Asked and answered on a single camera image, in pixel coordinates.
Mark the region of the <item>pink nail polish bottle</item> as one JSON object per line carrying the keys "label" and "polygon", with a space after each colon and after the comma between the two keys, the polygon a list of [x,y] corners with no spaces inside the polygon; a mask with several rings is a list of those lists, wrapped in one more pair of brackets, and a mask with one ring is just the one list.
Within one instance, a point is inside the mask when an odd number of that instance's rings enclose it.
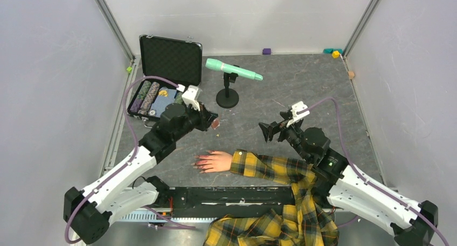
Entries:
{"label": "pink nail polish bottle", "polygon": [[220,126],[220,120],[216,118],[212,123],[211,123],[211,128],[212,129],[217,129]]}

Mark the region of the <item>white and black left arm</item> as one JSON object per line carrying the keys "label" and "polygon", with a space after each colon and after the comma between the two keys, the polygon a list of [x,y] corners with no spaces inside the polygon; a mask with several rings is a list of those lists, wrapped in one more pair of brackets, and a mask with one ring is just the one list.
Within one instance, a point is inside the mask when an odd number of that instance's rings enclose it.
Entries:
{"label": "white and black left arm", "polygon": [[151,204],[166,205],[169,192],[150,181],[127,192],[124,189],[171,154],[182,137],[194,129],[205,132],[210,127],[218,127],[218,114],[202,103],[197,107],[168,105],[152,129],[141,140],[134,140],[134,148],[124,160],[82,190],[72,187],[65,193],[66,242],[92,244],[131,212]]}

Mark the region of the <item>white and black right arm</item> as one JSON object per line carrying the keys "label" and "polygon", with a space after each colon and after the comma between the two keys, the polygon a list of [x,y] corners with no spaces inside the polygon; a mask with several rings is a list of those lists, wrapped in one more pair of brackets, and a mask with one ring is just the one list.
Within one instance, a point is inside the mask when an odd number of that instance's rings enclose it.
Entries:
{"label": "white and black right arm", "polygon": [[393,236],[398,245],[429,245],[438,226],[438,207],[418,202],[392,190],[364,173],[330,148],[321,128],[302,129],[291,111],[281,112],[281,122],[259,123],[265,141],[288,142],[311,166],[316,185],[311,200],[318,207],[341,208],[364,218]]}

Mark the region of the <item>mannequin hand with stained nails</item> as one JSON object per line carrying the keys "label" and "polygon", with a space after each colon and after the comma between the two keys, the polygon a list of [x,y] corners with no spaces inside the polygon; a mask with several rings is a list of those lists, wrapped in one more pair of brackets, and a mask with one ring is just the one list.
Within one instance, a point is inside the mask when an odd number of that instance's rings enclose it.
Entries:
{"label": "mannequin hand with stained nails", "polygon": [[200,173],[226,172],[231,168],[232,154],[222,151],[208,151],[207,155],[197,155],[192,167]]}

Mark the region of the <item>black microphone stand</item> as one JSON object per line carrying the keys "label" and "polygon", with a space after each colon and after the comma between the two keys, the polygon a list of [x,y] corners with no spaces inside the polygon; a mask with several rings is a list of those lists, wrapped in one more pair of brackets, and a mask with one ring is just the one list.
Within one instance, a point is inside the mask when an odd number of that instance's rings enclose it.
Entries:
{"label": "black microphone stand", "polygon": [[216,103],[218,106],[229,109],[235,107],[239,102],[239,94],[234,89],[230,88],[231,83],[235,83],[238,74],[224,72],[224,88],[216,95]]}

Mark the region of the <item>mint green microphone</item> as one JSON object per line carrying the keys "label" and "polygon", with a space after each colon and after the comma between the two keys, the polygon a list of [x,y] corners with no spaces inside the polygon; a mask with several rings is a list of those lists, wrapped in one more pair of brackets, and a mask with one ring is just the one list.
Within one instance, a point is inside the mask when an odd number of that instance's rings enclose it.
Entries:
{"label": "mint green microphone", "polygon": [[205,67],[213,71],[222,71],[224,73],[235,73],[240,77],[244,77],[251,80],[263,80],[263,76],[238,66],[223,63],[220,60],[208,58],[205,63]]}

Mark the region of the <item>black poker chip case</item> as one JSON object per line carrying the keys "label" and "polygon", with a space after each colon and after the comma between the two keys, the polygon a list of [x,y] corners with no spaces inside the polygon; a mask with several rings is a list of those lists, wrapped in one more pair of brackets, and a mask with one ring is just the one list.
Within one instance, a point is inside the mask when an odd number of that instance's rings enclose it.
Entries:
{"label": "black poker chip case", "polygon": [[182,92],[169,81],[185,87],[200,84],[203,47],[189,40],[153,35],[141,35],[139,43],[143,75],[160,79],[140,82],[127,113],[143,121],[157,120],[168,105],[180,101]]}

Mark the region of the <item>teal block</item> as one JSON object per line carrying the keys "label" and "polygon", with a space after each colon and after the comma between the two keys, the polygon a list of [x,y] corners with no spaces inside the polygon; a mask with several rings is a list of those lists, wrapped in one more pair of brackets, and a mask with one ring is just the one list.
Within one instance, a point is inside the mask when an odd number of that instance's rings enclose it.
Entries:
{"label": "teal block", "polygon": [[342,49],[333,49],[333,48],[326,48],[326,49],[323,49],[323,53],[325,53],[325,54],[332,54],[332,53],[334,53],[335,51],[337,51],[337,52],[340,53],[340,54],[343,53],[343,50],[342,50]]}

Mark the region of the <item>tan cube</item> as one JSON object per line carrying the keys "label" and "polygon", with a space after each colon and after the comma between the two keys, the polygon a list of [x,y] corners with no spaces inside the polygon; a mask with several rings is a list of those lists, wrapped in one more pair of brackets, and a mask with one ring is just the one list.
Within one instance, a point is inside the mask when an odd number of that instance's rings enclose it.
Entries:
{"label": "tan cube", "polygon": [[353,80],[355,77],[355,73],[353,71],[348,71],[348,77],[350,80]]}

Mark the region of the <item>yellow cube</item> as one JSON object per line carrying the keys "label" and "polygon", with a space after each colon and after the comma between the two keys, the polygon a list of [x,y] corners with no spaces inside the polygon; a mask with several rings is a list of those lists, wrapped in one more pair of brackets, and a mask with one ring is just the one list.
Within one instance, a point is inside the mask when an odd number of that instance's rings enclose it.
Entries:
{"label": "yellow cube", "polygon": [[341,53],[340,53],[339,51],[334,50],[334,51],[332,52],[332,57],[333,57],[333,58],[339,58],[340,56],[341,56]]}

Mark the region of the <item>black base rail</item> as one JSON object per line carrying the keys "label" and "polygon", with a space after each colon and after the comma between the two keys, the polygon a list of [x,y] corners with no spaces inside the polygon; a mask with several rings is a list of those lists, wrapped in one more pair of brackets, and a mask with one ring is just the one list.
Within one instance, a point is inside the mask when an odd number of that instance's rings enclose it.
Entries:
{"label": "black base rail", "polygon": [[159,191],[150,206],[168,208],[178,218],[260,217],[270,210],[281,215],[283,207],[294,205],[290,187],[172,187]]}

